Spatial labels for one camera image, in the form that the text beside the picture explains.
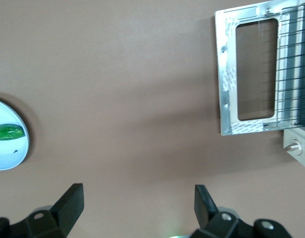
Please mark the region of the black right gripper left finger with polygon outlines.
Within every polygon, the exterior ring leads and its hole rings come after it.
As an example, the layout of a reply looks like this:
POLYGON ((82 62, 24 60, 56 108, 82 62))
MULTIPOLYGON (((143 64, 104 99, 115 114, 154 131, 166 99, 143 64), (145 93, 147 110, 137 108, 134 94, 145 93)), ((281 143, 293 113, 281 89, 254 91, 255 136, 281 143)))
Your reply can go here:
POLYGON ((74 183, 48 210, 37 210, 9 228, 10 238, 66 238, 84 210, 84 190, 74 183))

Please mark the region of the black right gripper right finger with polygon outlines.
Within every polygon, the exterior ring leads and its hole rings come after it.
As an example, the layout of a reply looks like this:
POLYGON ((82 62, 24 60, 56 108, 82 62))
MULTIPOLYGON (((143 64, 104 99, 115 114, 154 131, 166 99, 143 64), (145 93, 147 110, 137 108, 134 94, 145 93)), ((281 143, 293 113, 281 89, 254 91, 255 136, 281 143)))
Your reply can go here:
POLYGON ((219 211, 205 185, 195 186, 194 211, 200 228, 193 238, 290 238, 277 221, 258 219, 248 225, 234 214, 219 211))

